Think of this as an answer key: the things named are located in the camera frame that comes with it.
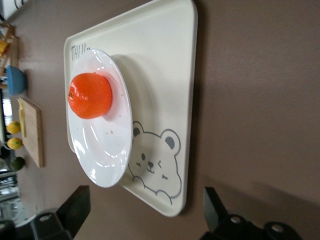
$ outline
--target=brown table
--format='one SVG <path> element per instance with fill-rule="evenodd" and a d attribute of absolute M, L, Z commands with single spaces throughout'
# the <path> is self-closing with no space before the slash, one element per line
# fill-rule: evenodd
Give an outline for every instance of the brown table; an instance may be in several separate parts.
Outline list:
<path fill-rule="evenodd" d="M 258 225 L 286 222 L 304 239 L 320 239 L 318 1 L 195 0 L 188 196 L 179 216 L 86 177 L 67 141 L 65 40 L 146 2 L 33 0 L 11 18 L 27 97 L 42 111 L 45 167 L 16 152 L 27 162 L 18 181 L 28 214 L 90 185 L 91 213 L 76 239 L 195 240 L 207 230 L 203 188 L 212 186 L 228 209 Z"/>

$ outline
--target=serving tray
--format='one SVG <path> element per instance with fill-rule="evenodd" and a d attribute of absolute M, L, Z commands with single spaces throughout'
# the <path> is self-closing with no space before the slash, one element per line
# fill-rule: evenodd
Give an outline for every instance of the serving tray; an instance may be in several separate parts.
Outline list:
<path fill-rule="evenodd" d="M 180 213 L 187 197 L 197 24 L 191 0 L 153 0 L 64 45 L 66 94 L 87 50 L 108 53 L 119 67 L 133 119 L 130 160 L 119 184 L 168 217 Z M 69 126 L 67 133 L 75 151 Z"/>

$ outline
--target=white plate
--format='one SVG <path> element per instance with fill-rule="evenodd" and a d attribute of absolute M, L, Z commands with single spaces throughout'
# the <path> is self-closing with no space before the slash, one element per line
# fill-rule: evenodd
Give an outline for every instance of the white plate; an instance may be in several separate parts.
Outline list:
<path fill-rule="evenodd" d="M 100 117 L 82 119 L 67 104 L 68 126 L 80 165 L 95 184 L 108 188 L 121 179 L 128 166 L 133 141 L 130 99 L 121 72 L 105 52 L 87 50 L 76 62 L 70 82 L 82 73 L 106 77 L 112 90 L 110 110 Z"/>

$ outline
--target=lime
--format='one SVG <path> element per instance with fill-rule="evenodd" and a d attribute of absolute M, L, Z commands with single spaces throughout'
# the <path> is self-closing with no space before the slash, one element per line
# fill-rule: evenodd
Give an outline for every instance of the lime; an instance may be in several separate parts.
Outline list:
<path fill-rule="evenodd" d="M 6 142 L 6 144 L 9 148 L 16 150 L 22 146 L 22 140 L 18 137 L 12 137 Z"/>
<path fill-rule="evenodd" d="M 23 168 L 23 166 L 26 164 L 26 161 L 23 157 L 21 156 L 14 156 L 10 160 L 10 165 L 12 170 L 14 171 L 19 171 L 20 169 Z"/>
<path fill-rule="evenodd" d="M 8 126 L 6 126 L 6 130 L 10 134 L 17 134 L 21 131 L 20 122 L 18 121 L 12 121 L 9 123 Z"/>

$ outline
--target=cartoon bear face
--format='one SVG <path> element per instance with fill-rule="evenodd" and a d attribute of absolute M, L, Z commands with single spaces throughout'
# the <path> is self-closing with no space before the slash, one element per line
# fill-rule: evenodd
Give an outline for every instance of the cartoon bear face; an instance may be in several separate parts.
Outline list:
<path fill-rule="evenodd" d="M 128 169 L 133 180 L 140 179 L 144 188 L 156 195 L 164 193 L 171 199 L 181 193 L 182 181 L 176 156 L 181 148 L 178 135 L 171 129 L 161 135 L 144 131 L 133 123 L 133 143 Z"/>

